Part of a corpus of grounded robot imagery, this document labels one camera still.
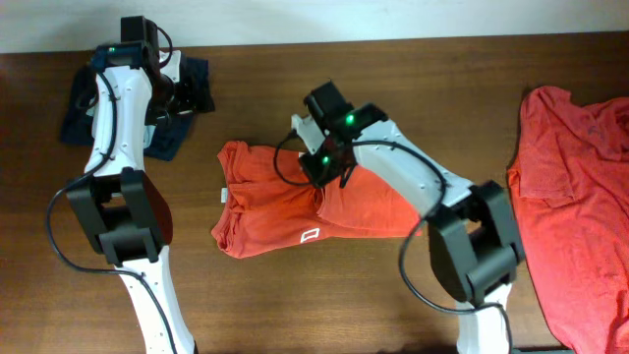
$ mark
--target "orange shirt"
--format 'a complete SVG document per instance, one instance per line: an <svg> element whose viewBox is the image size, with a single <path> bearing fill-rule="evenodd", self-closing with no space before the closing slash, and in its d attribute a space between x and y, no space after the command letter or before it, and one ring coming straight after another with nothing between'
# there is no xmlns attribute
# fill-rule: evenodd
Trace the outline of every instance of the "orange shirt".
<svg viewBox="0 0 629 354"><path fill-rule="evenodd" d="M520 118L509 187L548 327L576 353L629 353L629 98L538 88Z"/></svg>
<svg viewBox="0 0 629 354"><path fill-rule="evenodd" d="M360 166L344 189L295 187L273 169L273 147L229 142L218 154L228 198L212 236L229 256L245 258L328 237L404 237L418 214L379 177ZM307 182L299 153L281 150L278 166L290 180Z"/></svg>

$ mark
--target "dark blue cloth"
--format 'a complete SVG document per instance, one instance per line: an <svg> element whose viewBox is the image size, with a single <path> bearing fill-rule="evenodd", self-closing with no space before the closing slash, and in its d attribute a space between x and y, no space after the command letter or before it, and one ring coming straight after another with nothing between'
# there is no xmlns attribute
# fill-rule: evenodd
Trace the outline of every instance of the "dark blue cloth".
<svg viewBox="0 0 629 354"><path fill-rule="evenodd" d="M186 70L193 77L197 111L214 111L214 102L209 91L209 68L207 60L187 58ZM91 136L93 117L86 114L86 109L96 94L94 73L89 68L80 69L75 75L70 93L68 112L61 127L60 140L70 145L88 146L94 144ZM188 135L194 114L179 115L167 128L155 129L150 146L144 149L144 155L170 161L175 157L184 138Z"/></svg>

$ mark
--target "folded shirt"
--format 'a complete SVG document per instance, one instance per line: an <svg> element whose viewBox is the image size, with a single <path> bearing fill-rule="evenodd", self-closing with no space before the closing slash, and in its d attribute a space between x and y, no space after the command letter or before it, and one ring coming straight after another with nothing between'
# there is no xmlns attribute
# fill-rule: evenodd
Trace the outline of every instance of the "folded shirt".
<svg viewBox="0 0 629 354"><path fill-rule="evenodd" d="M229 142L218 154L228 197L211 230L218 247L245 258L328 237L407 236L419 221L413 207L379 177L358 166L347 186L324 189L284 183L273 168L273 147ZM286 178L307 182L299 153L281 150L278 167Z"/></svg>

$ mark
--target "wooden table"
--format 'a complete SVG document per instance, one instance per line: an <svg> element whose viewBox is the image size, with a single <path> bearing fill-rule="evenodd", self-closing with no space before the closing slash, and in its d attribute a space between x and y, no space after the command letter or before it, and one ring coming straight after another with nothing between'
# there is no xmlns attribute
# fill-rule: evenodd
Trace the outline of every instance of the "wooden table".
<svg viewBox="0 0 629 354"><path fill-rule="evenodd" d="M186 48L209 59L217 110L196 120L172 162L148 158L146 171L172 210L172 277L200 352L395 352L453 345L458 333L456 318L424 306L400 280L400 240L330 239L242 261L222 254L209 229L223 209L215 156L225 142L276 144L290 115L306 112L303 97L331 78L453 172L504 185L523 95L540 85L570 89L580 103L628 95L628 42L628 33L599 33ZM58 132L88 58L0 56L3 353L143 352L120 279L69 270L43 233L48 200L87 162L89 149L60 144ZM70 259L105 266L66 201L53 226ZM426 239L412 246L408 270L427 295L452 304ZM516 346L558 345L526 267L518 273L508 306Z"/></svg>

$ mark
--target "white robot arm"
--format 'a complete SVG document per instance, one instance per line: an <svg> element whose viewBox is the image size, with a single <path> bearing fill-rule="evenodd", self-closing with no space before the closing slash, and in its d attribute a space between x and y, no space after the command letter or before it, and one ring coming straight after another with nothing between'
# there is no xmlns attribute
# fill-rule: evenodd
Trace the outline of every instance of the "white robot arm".
<svg viewBox="0 0 629 354"><path fill-rule="evenodd" d="M86 173L99 167L67 195L93 249L115 269L140 275L161 308L145 284L120 275L134 304L146 353L193 354L198 350L170 276L171 214L144 173L143 149L150 145L155 125L167 126L195 105L189 83L182 82L187 77L182 65L186 59L180 51L160 53L157 31L144 17L123 18L122 42L96 49L91 68L99 73L98 104ZM116 104L111 104L112 95ZM124 204L108 206L112 199Z"/></svg>
<svg viewBox="0 0 629 354"><path fill-rule="evenodd" d="M432 270L457 309L470 314L460 317L459 352L507 353L506 318L497 304L506 307L515 268L525 255L502 188L494 182L478 187L446 170L377 107L354 109L333 83L313 90L305 104L311 115L291 121L292 134L309 151L300 162L310 181L322 187L341 176L343 186L361 165L395 189L428 223ZM468 234L467 219L481 227Z"/></svg>

